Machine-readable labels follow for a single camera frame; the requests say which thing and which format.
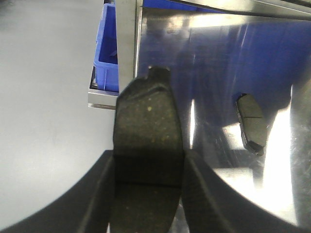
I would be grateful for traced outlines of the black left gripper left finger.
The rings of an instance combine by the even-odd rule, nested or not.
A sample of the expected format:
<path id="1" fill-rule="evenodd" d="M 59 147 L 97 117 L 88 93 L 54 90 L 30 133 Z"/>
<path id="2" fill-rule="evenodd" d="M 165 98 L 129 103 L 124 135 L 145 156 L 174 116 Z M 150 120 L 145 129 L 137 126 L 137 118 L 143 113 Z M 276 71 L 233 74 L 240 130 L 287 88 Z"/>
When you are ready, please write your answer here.
<path id="1" fill-rule="evenodd" d="M 114 186 L 113 152 L 106 150 L 65 194 L 2 232 L 104 233 L 108 227 Z"/>

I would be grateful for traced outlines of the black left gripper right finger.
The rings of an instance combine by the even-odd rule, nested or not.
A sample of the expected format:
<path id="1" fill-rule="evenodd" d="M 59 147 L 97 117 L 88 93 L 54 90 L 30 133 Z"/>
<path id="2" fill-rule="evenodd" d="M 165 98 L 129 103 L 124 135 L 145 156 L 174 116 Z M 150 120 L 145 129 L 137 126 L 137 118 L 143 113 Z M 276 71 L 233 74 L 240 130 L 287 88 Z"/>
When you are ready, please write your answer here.
<path id="1" fill-rule="evenodd" d="M 185 152 L 182 203 L 191 233 L 305 233 L 250 202 L 203 158 Z"/>

